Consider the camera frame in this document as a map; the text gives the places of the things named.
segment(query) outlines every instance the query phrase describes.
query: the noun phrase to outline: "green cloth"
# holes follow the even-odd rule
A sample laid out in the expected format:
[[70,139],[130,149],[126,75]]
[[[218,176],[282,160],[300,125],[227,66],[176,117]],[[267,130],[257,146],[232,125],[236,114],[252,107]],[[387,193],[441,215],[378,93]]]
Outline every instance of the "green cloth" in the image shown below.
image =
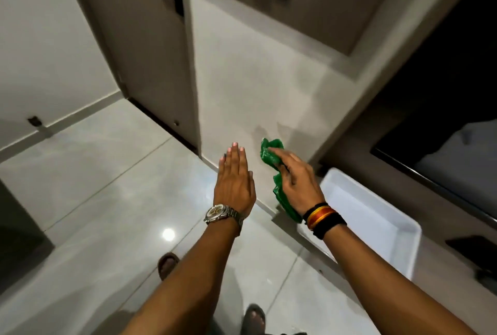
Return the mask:
[[[267,150],[267,148],[269,147],[283,149],[283,143],[281,142],[280,139],[274,139],[272,141],[269,141],[266,138],[262,139],[262,143],[260,143],[260,159],[262,159],[264,163],[271,166],[273,169],[278,170],[277,166],[282,165],[283,161],[281,161],[280,157]],[[273,176],[273,181],[274,184],[276,184],[276,187],[274,188],[273,192],[278,202],[281,204],[287,215],[289,215],[293,221],[300,224],[302,222],[302,217],[290,205],[288,198],[283,192],[283,178],[281,177],[281,173],[278,173],[275,176]]]

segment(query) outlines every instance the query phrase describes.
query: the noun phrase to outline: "white plastic basin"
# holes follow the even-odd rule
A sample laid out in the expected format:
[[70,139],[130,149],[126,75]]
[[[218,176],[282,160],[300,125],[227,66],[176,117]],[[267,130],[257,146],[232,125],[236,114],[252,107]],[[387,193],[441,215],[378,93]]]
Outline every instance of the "white plastic basin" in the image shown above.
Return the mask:
[[[320,186],[328,204],[342,215],[351,230],[411,280],[421,226],[338,169],[330,169]],[[336,262],[325,243],[317,239],[305,223],[298,226],[298,232]]]

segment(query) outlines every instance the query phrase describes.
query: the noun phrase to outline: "forearm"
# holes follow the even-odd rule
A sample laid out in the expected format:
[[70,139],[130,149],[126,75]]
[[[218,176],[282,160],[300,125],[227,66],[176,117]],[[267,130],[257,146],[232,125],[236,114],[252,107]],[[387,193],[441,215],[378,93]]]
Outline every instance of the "forearm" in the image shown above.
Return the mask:
[[402,276],[347,226],[332,228],[324,241],[364,310],[383,335],[475,335],[463,321]]
[[134,316],[123,335],[204,334],[239,225],[226,219],[202,237]]

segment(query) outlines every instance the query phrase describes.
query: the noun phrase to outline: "slipper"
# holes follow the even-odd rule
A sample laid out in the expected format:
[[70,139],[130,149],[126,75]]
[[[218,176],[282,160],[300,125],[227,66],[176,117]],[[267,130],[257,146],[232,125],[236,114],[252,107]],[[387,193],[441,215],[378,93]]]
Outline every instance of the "slipper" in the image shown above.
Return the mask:
[[264,335],[266,331],[266,315],[257,304],[250,304],[245,312],[240,335]]
[[[164,264],[168,259],[174,260],[174,263],[171,263],[170,268],[166,268],[163,270]],[[162,257],[157,262],[157,271],[160,279],[164,281],[164,279],[171,273],[171,271],[176,267],[176,265],[179,263],[179,258],[176,256],[176,254],[172,252],[168,252],[164,254]]]

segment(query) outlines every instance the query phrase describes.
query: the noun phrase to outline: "white tile floor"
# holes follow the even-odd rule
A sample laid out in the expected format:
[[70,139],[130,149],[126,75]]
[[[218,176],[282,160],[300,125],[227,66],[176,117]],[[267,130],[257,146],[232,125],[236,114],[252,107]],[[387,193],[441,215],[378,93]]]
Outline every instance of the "white tile floor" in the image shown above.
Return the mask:
[[[0,164],[0,179],[56,245],[0,296],[0,333],[114,335],[159,284],[157,259],[202,234],[216,174],[121,100]],[[497,328],[497,297],[426,239],[416,278],[481,335]],[[335,268],[257,206],[223,279],[215,319],[226,334],[252,302],[271,333],[378,333]]]

